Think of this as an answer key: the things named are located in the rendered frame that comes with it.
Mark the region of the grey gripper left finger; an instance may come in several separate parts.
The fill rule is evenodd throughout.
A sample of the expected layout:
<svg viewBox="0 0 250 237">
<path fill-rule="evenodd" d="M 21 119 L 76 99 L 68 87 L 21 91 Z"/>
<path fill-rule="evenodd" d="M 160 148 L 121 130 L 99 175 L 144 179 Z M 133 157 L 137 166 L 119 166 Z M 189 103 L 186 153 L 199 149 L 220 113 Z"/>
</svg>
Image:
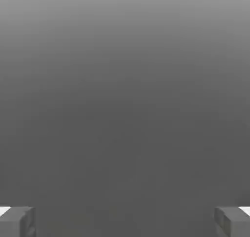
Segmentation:
<svg viewBox="0 0 250 237">
<path fill-rule="evenodd" d="M 0 206 L 0 237 L 37 237 L 36 208 Z"/>
</svg>

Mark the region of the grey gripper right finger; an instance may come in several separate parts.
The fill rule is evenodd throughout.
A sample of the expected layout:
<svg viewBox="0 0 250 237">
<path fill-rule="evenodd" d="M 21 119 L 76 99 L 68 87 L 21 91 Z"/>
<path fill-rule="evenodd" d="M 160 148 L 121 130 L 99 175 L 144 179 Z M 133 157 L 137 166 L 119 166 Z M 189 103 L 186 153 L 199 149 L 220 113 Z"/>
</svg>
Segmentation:
<svg viewBox="0 0 250 237">
<path fill-rule="evenodd" d="M 215 207 L 217 237 L 250 237 L 250 206 Z"/>
</svg>

